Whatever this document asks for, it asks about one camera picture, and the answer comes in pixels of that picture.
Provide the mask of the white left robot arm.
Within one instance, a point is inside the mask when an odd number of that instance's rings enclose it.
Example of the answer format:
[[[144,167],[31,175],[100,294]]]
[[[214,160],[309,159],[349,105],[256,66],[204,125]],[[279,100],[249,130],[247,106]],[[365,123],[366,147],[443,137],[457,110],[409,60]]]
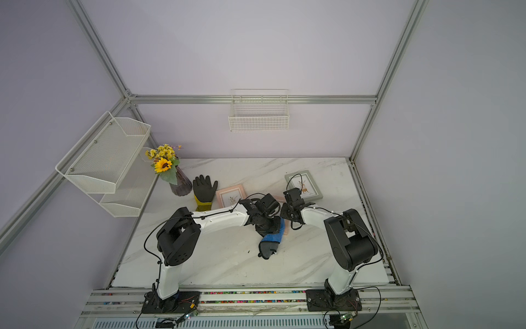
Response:
[[[285,231],[278,215],[279,203],[267,194],[262,199],[243,199],[229,208],[191,212],[178,209],[156,233],[160,253],[160,275],[156,297],[165,301],[178,297],[182,264],[190,259],[200,237],[231,227],[253,226],[262,237],[259,256],[269,259],[278,250]]]

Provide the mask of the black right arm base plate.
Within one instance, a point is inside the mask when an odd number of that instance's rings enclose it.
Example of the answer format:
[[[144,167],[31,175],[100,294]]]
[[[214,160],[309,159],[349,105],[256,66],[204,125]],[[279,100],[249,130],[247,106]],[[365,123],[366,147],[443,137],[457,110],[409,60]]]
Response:
[[[362,310],[361,299],[356,289],[349,289],[338,295],[331,288],[328,280],[325,281],[323,289],[308,289],[305,295],[309,312]]]

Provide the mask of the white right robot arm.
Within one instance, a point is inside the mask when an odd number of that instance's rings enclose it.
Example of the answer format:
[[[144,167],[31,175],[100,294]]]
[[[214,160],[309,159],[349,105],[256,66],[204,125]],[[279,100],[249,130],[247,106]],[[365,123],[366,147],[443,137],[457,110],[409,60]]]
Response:
[[[331,252],[337,263],[325,281],[329,298],[345,296],[353,290],[359,271],[375,263],[373,258],[384,257],[383,250],[357,210],[342,213],[329,211],[313,202],[306,202],[301,191],[293,188],[284,192],[285,203],[281,216],[303,226],[316,226],[327,235]]]

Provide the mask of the blue microfibre cloth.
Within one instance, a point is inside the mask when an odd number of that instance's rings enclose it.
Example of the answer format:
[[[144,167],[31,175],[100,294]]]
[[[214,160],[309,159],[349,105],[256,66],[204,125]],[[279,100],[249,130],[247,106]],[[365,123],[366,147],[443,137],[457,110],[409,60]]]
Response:
[[[258,245],[258,256],[264,260],[270,259],[279,248],[279,244],[282,241],[282,237],[285,231],[285,223],[283,219],[280,219],[279,231],[275,234],[267,234]]]

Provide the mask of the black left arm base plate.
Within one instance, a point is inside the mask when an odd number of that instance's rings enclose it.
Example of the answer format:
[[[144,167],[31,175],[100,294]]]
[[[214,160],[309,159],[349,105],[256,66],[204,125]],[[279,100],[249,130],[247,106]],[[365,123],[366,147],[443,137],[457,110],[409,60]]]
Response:
[[[199,304],[201,293],[198,291],[178,291],[174,296],[162,300],[158,295],[156,285],[145,293],[142,305],[143,314],[187,314],[195,311]]]

